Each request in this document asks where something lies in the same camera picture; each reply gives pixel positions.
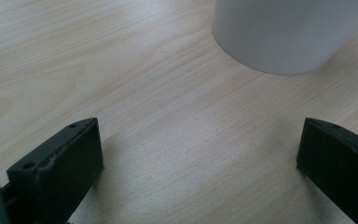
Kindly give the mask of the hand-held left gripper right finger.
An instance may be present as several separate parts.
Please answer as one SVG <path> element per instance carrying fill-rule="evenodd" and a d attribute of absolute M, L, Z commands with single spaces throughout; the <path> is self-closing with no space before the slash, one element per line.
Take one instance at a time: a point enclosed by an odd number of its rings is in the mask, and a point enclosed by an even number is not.
<path fill-rule="evenodd" d="M 358 224 L 358 134 L 334 123 L 307 118 L 296 162 Z"/>

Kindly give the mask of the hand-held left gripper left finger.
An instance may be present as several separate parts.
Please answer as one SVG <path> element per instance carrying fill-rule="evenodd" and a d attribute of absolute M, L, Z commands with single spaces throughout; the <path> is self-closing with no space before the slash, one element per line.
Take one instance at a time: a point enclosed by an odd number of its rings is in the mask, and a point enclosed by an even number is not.
<path fill-rule="evenodd" d="M 15 224 L 65 224 L 103 170 L 96 118 L 72 123 L 7 170 Z"/>

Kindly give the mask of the white cup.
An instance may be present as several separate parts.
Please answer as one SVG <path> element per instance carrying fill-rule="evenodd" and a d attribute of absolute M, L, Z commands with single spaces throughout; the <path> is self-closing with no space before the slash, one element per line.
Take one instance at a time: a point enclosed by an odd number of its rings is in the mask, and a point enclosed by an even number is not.
<path fill-rule="evenodd" d="M 358 32 L 358 0 L 215 0 L 212 31 L 220 47 L 246 66 L 307 73 Z"/>

